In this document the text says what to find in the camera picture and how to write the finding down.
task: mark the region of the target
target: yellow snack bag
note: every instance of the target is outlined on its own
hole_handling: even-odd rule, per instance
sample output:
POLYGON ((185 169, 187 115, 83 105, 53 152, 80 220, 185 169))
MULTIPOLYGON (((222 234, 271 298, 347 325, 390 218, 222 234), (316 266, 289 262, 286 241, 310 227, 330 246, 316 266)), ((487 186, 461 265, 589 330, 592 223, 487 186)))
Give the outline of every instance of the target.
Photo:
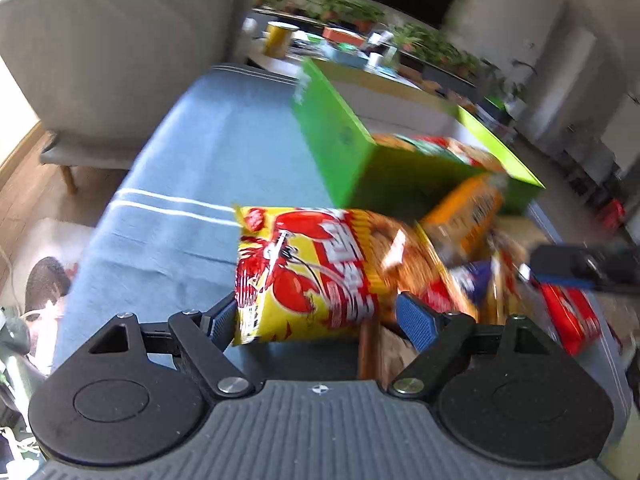
POLYGON ((468 178, 420 220, 446 266, 472 259, 502 207, 507 182, 505 173, 468 178))
POLYGON ((500 251, 491 257, 491 274, 486 303, 480 310, 480 322, 487 325, 504 325, 509 315, 506 309, 506 283, 500 251))
POLYGON ((234 344, 340 335, 431 268, 414 232, 362 210, 238 208, 234 344))

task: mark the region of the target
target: screw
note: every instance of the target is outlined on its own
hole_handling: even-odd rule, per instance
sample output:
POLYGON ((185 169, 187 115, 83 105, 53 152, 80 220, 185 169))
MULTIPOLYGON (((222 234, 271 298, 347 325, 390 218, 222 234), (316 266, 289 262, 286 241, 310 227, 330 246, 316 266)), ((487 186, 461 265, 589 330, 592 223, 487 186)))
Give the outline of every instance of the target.
POLYGON ((244 377, 225 377, 218 382, 218 389, 224 394, 243 394, 250 386, 244 377))
POLYGON ((399 394, 419 394, 424 389, 424 383, 415 377, 398 379, 394 383, 394 390, 399 394))

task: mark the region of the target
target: cup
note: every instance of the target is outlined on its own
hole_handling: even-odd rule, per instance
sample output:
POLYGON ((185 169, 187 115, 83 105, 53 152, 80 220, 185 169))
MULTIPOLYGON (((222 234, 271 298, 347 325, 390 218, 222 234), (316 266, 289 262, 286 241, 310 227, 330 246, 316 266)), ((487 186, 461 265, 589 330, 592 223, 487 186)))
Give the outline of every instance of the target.
POLYGON ((369 60, 367 61, 367 68, 369 70, 375 70, 382 61, 382 54, 378 54, 377 52, 372 52, 369 54, 369 60))
POLYGON ((299 27, 283 22, 269 22, 267 24, 267 40, 264 43, 264 55, 283 59, 291 44, 291 37, 299 27))

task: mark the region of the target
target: black circular plate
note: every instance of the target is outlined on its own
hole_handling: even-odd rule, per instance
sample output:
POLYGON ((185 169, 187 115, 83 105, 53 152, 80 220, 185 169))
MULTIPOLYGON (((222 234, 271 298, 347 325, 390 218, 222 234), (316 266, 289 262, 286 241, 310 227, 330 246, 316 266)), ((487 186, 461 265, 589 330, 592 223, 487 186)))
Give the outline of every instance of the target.
POLYGON ((571 360, 512 354, 453 378, 438 397, 443 425, 498 462, 552 468, 596 458, 611 428, 609 397, 571 360))
POLYGON ((64 462, 116 467, 183 442, 206 404, 196 383, 148 360, 135 317, 113 318, 31 398, 31 429, 64 462))

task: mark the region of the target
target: snack bag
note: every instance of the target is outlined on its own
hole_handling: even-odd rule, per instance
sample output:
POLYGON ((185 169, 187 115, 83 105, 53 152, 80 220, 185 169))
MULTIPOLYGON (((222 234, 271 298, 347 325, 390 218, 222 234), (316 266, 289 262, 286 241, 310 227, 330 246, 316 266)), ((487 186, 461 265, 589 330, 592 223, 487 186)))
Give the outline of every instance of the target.
POLYGON ((580 290, 546 284, 539 287, 562 347, 569 355, 578 355, 590 341, 599 338, 600 322, 580 290))
MULTIPOLYGON (((491 262, 466 264, 451 269, 449 273, 452 279, 458 284, 460 291, 462 291, 473 305, 476 307, 484 305, 489 281, 492 277, 491 262)), ((420 299, 436 312, 451 312, 456 310, 447 287, 441 278, 427 285, 420 295, 420 299)))
POLYGON ((486 301, 480 309, 480 322, 504 325, 511 314, 525 314, 531 317, 520 298, 516 267, 508 251, 494 250, 491 258, 491 274, 486 301))
POLYGON ((464 264, 474 256, 502 206, 506 184, 504 173, 468 178, 420 220, 446 266, 464 264))
POLYGON ((451 137, 407 137, 400 134, 374 134, 373 139, 382 146, 401 148, 425 155, 443 156, 470 166, 485 168, 489 171, 504 171, 500 161, 491 153, 463 144, 451 137))
POLYGON ((414 232, 362 210, 239 208, 234 344, 340 335, 433 276, 414 232))
POLYGON ((410 290, 410 292, 414 293, 438 312, 462 312, 477 321, 478 309, 462 291, 460 283, 453 278, 444 266, 429 237, 423 228, 420 227, 420 224, 416 224, 415 231, 418 239, 426 249, 428 263, 436 271, 437 277, 433 282, 427 282, 426 286, 423 286, 419 293, 412 290, 410 290))

